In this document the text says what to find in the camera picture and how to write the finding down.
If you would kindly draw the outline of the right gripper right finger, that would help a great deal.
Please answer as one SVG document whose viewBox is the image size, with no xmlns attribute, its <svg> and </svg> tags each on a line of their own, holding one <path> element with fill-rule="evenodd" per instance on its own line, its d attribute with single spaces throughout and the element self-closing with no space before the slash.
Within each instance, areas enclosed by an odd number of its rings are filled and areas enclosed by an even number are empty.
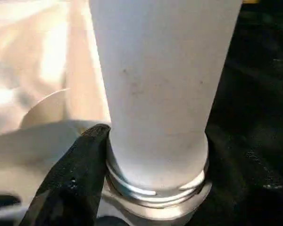
<svg viewBox="0 0 283 226">
<path fill-rule="evenodd" d="M 212 188 L 195 214 L 197 226 L 283 226 L 283 180 L 256 152 L 210 142 Z"/>
</svg>

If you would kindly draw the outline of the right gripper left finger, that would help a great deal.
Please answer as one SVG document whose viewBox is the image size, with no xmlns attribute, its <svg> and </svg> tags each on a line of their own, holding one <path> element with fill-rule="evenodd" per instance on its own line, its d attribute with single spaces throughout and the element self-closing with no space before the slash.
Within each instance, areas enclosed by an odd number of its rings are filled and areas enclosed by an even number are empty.
<svg viewBox="0 0 283 226">
<path fill-rule="evenodd" d="M 50 169 L 25 213 L 27 226 L 92 226 L 97 218 L 110 126 L 81 134 Z"/>
</svg>

